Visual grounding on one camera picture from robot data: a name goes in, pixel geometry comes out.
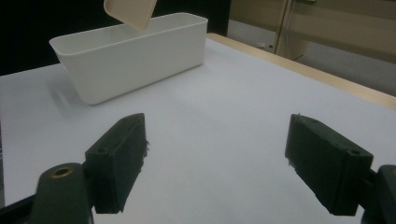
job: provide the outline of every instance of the storage box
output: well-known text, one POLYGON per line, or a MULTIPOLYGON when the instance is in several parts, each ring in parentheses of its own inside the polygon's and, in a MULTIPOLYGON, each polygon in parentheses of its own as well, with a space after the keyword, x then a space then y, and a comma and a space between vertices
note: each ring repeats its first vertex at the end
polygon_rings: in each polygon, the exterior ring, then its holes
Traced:
POLYGON ((79 96, 89 105, 138 89, 204 60, 207 19, 177 13, 49 41, 79 96))

